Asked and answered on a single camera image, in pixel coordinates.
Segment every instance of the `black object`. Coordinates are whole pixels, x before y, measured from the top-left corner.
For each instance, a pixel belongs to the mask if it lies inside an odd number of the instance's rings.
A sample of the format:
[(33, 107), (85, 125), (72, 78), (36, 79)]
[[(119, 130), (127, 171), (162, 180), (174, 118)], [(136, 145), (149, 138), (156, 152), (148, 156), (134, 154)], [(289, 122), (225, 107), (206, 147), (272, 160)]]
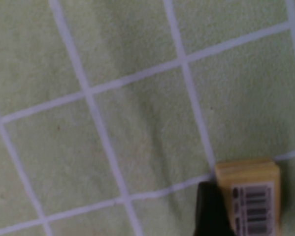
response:
[(201, 182), (198, 185), (194, 236), (235, 236), (222, 192), (215, 183)]

